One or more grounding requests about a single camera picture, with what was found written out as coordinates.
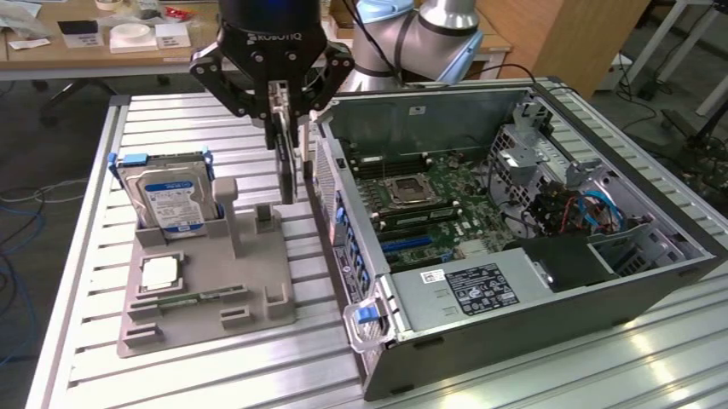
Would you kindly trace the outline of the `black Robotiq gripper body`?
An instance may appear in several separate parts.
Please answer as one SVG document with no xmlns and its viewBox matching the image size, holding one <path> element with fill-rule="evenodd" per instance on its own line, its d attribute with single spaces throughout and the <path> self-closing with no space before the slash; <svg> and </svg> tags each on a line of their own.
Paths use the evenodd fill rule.
<svg viewBox="0 0 728 409">
<path fill-rule="evenodd" d="M 257 81 L 293 81 L 325 53 L 318 1 L 221 1 L 218 49 Z"/>
</svg>

